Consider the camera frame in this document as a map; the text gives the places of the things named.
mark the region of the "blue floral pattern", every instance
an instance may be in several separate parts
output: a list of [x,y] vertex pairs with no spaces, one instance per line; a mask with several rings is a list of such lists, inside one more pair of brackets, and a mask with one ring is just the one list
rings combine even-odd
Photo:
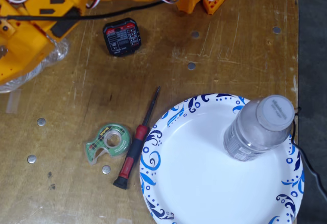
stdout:
[[[205,94],[194,96],[169,109],[160,118],[157,124],[153,126],[153,129],[149,133],[141,155],[139,176],[145,202],[151,215],[157,222],[159,220],[167,224],[178,224],[179,222],[175,218],[174,213],[171,212],[167,206],[161,206],[155,196],[153,196],[153,188],[157,185],[156,174],[161,165],[160,153],[156,148],[162,145],[163,141],[161,141],[161,139],[164,136],[164,130],[171,130],[172,127],[175,127],[175,124],[178,125],[180,121],[183,121],[188,114],[193,114],[201,110],[202,105],[220,102],[232,104],[231,112],[236,114],[249,102],[249,100],[241,96],[230,94]],[[283,144],[287,151],[286,157],[283,160],[285,160],[286,166],[290,167],[290,178],[281,180],[281,185],[285,187],[285,192],[279,194],[275,198],[275,201],[284,205],[285,210],[269,218],[270,220],[266,222],[267,224],[292,223],[298,212],[304,192],[305,177],[300,153],[297,148],[290,143],[290,140],[291,136]]]

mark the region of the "screwdriver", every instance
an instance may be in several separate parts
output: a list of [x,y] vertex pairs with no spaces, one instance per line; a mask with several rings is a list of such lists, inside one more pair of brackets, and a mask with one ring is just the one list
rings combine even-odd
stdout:
[[149,107],[149,110],[143,120],[143,124],[139,125],[136,129],[135,138],[133,139],[131,147],[128,150],[128,153],[126,155],[126,159],[125,159],[125,162],[121,169],[121,172],[119,173],[118,178],[113,183],[114,186],[116,186],[116,187],[119,187],[119,188],[122,188],[125,190],[127,189],[127,181],[128,181],[129,175],[132,171],[132,168],[133,168],[135,162],[138,160],[139,155],[142,152],[145,137],[149,132],[148,122],[149,122],[152,110],[154,108],[155,102],[157,100],[157,97],[159,95],[159,92],[160,92],[160,86],[154,95],[154,98]]

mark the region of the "black cable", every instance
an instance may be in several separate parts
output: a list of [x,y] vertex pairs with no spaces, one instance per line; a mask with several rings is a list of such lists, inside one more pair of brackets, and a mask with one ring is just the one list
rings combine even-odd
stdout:
[[7,15],[7,16],[0,16],[0,19],[6,20],[18,20],[18,21],[69,21],[69,20],[97,20],[103,18],[109,18],[114,16],[119,16],[131,11],[138,11],[147,8],[151,8],[160,4],[163,4],[163,1],[156,1],[150,4],[142,5],[142,6],[134,6],[124,10],[110,12],[106,14],[100,15],[89,15],[89,16],[24,16],[24,15]]
[[[301,108],[299,107],[298,112],[295,114],[295,116],[298,116],[298,113],[299,113],[300,110],[301,110]],[[324,199],[327,202],[327,191],[324,189],[324,187],[323,187],[323,185],[321,183],[320,175],[311,166],[310,162],[308,161],[308,157],[305,154],[305,152],[303,151],[303,149],[294,143],[295,134],[296,134],[296,123],[295,123],[295,119],[294,119],[293,120],[293,134],[292,134],[292,138],[291,138],[291,143],[292,143],[293,146],[295,146],[299,150],[299,152],[300,152],[300,154],[302,156],[302,161],[306,164],[306,166],[307,166],[309,172],[311,173],[311,175],[314,176],[314,178],[316,180],[316,183],[317,183],[317,187],[318,187],[321,195],[324,197]]]

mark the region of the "wooden table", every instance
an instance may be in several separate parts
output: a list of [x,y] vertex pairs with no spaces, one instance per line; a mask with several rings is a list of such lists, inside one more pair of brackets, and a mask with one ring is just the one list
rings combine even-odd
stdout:
[[[90,14],[133,4],[104,2]],[[143,46],[116,58],[106,50],[102,28],[123,17],[137,21]],[[63,61],[13,94],[0,95],[0,223],[155,223],[138,165],[129,189],[118,189],[112,183],[124,158],[104,155],[90,166],[84,145],[108,122],[135,131],[159,85],[151,126],[196,94],[281,94],[297,105],[297,0],[226,0],[212,16],[200,4],[192,15],[165,4],[82,22],[69,40]],[[36,123],[40,117],[44,127]],[[36,163],[27,163],[30,154]],[[101,172],[105,164],[111,166],[108,175]]]

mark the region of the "gray floor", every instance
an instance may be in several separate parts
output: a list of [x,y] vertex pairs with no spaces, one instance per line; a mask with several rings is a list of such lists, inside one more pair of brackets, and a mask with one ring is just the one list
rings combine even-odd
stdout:
[[[327,0],[299,0],[299,145],[327,189]],[[327,203],[305,170],[298,224],[326,224]]]

